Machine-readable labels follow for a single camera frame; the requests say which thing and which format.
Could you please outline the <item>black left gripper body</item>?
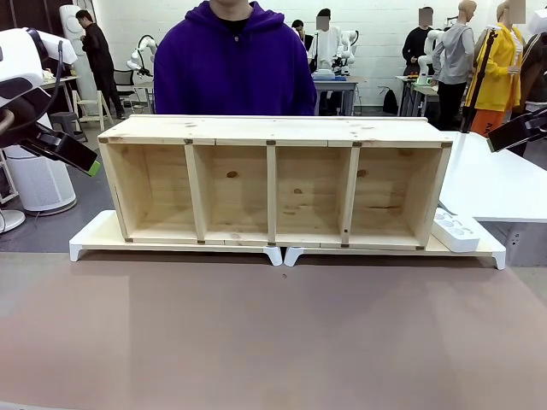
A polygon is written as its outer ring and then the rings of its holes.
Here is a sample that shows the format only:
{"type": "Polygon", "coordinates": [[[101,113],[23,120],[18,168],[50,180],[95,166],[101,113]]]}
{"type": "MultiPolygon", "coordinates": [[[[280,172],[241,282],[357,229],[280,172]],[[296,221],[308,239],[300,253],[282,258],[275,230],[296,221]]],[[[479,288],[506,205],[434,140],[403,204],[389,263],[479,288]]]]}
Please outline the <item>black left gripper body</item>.
{"type": "Polygon", "coordinates": [[[23,139],[19,146],[35,156],[49,159],[60,159],[56,152],[64,138],[64,132],[51,129],[41,124],[34,124],[22,131],[23,139]]]}

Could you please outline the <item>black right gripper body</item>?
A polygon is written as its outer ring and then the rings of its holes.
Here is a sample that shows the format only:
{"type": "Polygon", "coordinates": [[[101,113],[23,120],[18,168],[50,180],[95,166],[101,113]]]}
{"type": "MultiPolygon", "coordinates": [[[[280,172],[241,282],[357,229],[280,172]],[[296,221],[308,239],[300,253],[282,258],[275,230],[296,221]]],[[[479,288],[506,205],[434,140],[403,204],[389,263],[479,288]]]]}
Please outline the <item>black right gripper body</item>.
{"type": "Polygon", "coordinates": [[[546,137],[547,114],[545,110],[536,110],[518,118],[519,135],[522,140],[536,141],[546,137]]]}

